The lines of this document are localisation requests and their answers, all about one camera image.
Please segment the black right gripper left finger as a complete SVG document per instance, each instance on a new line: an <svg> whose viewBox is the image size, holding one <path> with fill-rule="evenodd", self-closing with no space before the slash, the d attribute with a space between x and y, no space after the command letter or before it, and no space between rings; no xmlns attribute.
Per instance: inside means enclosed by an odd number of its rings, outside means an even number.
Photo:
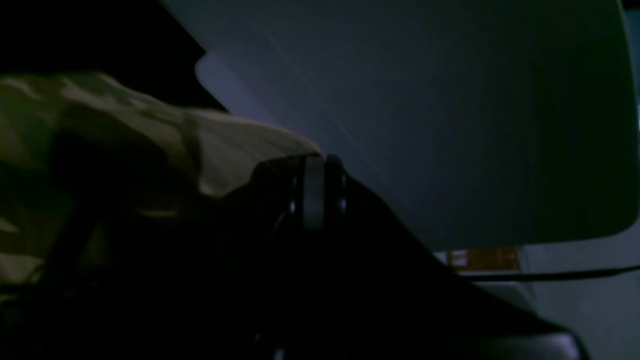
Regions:
<svg viewBox="0 0 640 360"><path fill-rule="evenodd" d="M221 199L169 164L55 161L71 214L1 287L3 360L324 360L326 161L260 162Z"/></svg>

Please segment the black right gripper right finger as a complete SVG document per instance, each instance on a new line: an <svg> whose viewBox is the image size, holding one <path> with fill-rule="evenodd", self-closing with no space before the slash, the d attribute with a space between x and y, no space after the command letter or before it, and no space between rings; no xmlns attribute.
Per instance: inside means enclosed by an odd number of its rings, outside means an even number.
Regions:
<svg viewBox="0 0 640 360"><path fill-rule="evenodd" d="M323 243L358 295L370 360L587 360L571 330L441 264L341 160L320 158Z"/></svg>

